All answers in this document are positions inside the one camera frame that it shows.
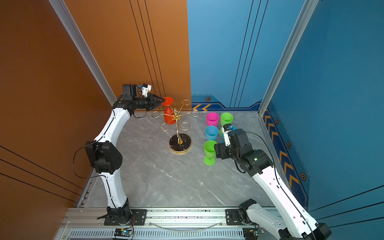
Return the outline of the green wine glass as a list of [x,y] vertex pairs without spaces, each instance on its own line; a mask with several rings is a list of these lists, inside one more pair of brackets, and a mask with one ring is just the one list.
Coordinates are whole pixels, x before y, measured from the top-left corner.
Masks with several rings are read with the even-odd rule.
[[223,135],[223,131],[222,131],[223,126],[226,124],[232,124],[233,120],[234,120],[234,116],[231,113],[222,113],[221,114],[221,117],[220,117],[221,128],[219,130],[219,134],[221,136]]
[[204,144],[204,152],[205,152],[205,157],[204,157],[204,163],[207,166],[212,166],[216,162],[216,151],[214,146],[217,144],[216,141],[209,140],[206,141]]

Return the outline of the blue wine glass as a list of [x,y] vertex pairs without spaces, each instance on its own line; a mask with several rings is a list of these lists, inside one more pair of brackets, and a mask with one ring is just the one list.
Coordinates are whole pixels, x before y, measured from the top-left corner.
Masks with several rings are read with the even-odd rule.
[[205,135],[208,141],[216,141],[219,135],[219,129],[216,126],[207,126]]
[[[232,130],[236,130],[236,127],[232,126]],[[220,133],[220,134],[222,133],[221,130],[219,131],[219,133]],[[225,140],[223,139],[223,140],[221,141],[221,143],[224,143],[224,142],[225,142]]]

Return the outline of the red wine glass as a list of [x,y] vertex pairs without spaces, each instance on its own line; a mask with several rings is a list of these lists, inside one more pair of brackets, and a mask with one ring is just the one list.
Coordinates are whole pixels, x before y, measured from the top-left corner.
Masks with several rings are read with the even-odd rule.
[[171,107],[174,100],[171,97],[164,97],[165,101],[162,103],[163,106],[165,106],[165,111],[163,113],[165,123],[168,125],[173,125],[176,123],[176,120],[174,120],[174,112]]

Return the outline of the magenta wine glass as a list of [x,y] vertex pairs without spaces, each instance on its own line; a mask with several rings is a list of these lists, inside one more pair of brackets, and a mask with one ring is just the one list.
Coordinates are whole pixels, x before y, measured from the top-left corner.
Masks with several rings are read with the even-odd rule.
[[219,115],[217,113],[208,113],[206,116],[206,122],[208,126],[217,126],[219,122]]

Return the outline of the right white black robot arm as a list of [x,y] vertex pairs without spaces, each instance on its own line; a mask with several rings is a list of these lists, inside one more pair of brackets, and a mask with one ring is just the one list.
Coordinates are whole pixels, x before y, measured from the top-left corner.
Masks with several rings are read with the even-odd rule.
[[222,128],[224,143],[215,144],[216,157],[231,158],[267,193],[280,216],[277,217],[249,199],[239,205],[240,220],[245,225],[258,225],[278,240],[326,240],[332,231],[325,223],[318,223],[299,203],[284,184],[276,165],[263,150],[253,149],[247,133],[232,130],[230,124]]

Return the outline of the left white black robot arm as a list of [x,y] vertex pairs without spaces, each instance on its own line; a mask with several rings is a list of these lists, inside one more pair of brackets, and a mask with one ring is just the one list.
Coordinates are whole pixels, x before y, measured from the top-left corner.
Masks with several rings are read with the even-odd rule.
[[165,101],[151,90],[148,84],[123,85],[123,93],[113,104],[107,123],[97,137],[83,147],[91,167],[103,181],[108,201],[107,213],[102,216],[106,226],[134,224],[134,214],[121,180],[123,156],[116,144],[124,125],[136,110],[152,111]]

